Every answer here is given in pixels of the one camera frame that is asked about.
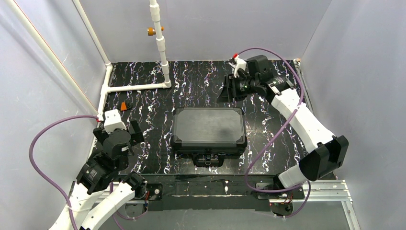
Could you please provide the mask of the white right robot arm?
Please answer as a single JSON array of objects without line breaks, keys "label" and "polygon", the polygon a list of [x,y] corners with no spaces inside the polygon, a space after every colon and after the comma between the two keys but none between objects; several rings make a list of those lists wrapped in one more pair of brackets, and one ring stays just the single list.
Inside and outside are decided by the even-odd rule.
[{"label": "white right robot arm", "polygon": [[243,60],[238,54],[229,60],[233,73],[225,76],[219,102],[242,101],[258,94],[283,115],[299,135],[308,154],[299,163],[273,178],[272,193],[297,188],[306,181],[316,181],[342,166],[348,140],[336,136],[313,115],[294,87],[281,75],[273,74],[266,56]]}]

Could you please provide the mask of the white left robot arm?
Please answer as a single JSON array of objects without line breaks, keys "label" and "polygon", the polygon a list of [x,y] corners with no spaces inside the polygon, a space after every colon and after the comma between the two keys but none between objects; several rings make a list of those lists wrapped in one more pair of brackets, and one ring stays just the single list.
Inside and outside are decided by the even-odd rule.
[{"label": "white left robot arm", "polygon": [[144,142],[143,132],[136,120],[128,127],[107,132],[93,131],[97,142],[80,170],[66,205],[52,225],[53,230],[97,230],[122,205],[133,198],[143,198],[147,180],[137,172],[120,177],[129,166],[132,147]]}]

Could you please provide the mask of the black foam-lined poker case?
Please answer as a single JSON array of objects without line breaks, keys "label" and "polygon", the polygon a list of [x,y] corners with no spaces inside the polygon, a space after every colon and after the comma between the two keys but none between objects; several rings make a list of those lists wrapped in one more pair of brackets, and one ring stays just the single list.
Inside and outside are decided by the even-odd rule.
[{"label": "black foam-lined poker case", "polygon": [[173,113],[170,147],[196,167],[221,167],[246,150],[245,113],[239,107],[179,107]]}]

